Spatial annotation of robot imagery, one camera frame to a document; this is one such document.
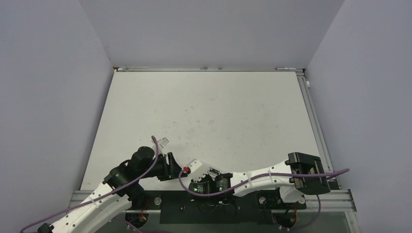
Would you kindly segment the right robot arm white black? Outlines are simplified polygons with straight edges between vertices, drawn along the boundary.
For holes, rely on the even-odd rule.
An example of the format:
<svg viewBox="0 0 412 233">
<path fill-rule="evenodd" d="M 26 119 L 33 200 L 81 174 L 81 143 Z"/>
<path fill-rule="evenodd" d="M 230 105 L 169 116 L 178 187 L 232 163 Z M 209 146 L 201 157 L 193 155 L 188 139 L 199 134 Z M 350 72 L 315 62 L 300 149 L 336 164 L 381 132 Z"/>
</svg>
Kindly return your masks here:
<svg viewBox="0 0 412 233">
<path fill-rule="evenodd" d="M 327 174 L 320 157 L 300 152 L 276 165 L 244 172 L 227 172 L 212 165 L 192 160 L 178 177 L 182 188 L 193 200 L 228 204 L 257 191 L 277 190 L 275 203 L 286 208 L 303 195 L 330 192 Z"/>
</svg>

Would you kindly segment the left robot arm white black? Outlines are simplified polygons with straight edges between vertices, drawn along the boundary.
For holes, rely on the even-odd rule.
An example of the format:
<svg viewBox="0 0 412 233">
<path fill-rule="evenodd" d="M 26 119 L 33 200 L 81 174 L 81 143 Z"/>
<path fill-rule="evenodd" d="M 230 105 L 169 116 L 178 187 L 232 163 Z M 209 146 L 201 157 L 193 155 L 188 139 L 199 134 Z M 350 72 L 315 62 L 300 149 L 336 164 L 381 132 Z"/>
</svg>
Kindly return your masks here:
<svg viewBox="0 0 412 233">
<path fill-rule="evenodd" d="M 163 154 L 160 147 L 140 147 L 129 160 L 111 169 L 85 200 L 64 210 L 63 217 L 54 223 L 43 223 L 37 232 L 94 233 L 120 212 L 143 206 L 145 191 L 140 180 L 174 180 L 181 169 L 171 152 Z"/>
</svg>

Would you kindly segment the white remote control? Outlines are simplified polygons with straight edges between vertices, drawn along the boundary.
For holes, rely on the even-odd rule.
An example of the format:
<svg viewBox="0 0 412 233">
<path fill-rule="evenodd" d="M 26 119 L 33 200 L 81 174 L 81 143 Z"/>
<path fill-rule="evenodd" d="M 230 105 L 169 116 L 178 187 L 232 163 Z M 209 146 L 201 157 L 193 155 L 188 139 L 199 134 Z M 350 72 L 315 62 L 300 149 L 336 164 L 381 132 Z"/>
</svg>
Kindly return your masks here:
<svg viewBox="0 0 412 233">
<path fill-rule="evenodd" d="M 208 173 L 211 177 L 214 178 L 214 177 L 216 177 L 216 176 L 221 175 L 223 172 L 220 171 L 220 170 L 217 170 L 216 168 L 209 167 L 208 170 L 207 170 L 207 173 Z"/>
</svg>

